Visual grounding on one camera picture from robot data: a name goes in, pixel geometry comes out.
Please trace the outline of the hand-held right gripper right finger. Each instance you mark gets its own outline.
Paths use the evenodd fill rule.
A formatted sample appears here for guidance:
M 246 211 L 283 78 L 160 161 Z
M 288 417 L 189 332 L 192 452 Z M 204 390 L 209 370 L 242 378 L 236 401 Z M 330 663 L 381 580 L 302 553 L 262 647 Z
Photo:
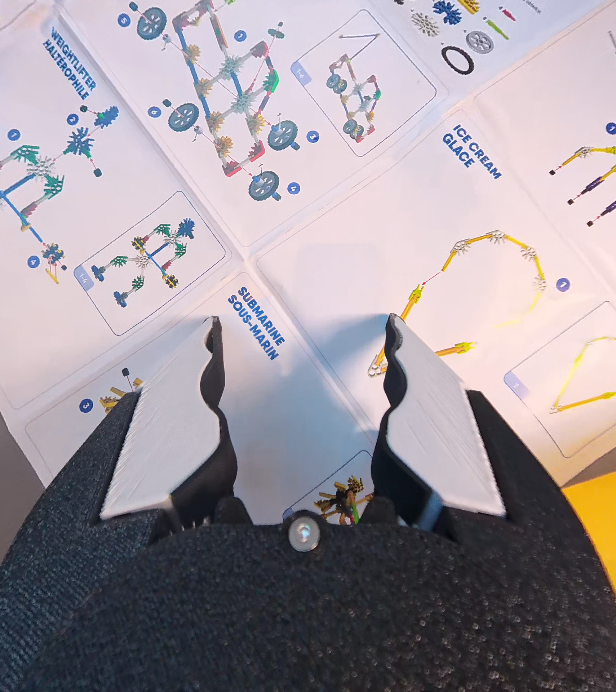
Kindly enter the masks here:
M 506 511 L 461 379 L 396 314 L 386 325 L 390 406 L 372 455 L 377 495 L 401 521 L 431 530 L 443 507 Z

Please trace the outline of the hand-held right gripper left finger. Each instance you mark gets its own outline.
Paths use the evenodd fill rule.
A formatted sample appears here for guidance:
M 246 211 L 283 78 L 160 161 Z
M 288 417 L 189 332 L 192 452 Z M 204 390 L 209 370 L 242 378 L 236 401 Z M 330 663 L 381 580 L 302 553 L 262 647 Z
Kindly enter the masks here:
M 224 388 L 222 326 L 212 316 L 142 388 L 101 519 L 163 509 L 189 528 L 212 517 L 237 474 Z

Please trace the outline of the fold-out instruction booklet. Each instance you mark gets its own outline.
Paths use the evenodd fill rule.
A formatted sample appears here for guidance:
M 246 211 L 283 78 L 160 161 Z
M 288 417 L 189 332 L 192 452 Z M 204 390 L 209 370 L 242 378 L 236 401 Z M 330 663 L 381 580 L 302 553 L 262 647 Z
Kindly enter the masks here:
M 47 485 L 209 316 L 239 487 L 356 474 L 399 314 L 616 447 L 616 1 L 0 1 L 0 411 Z

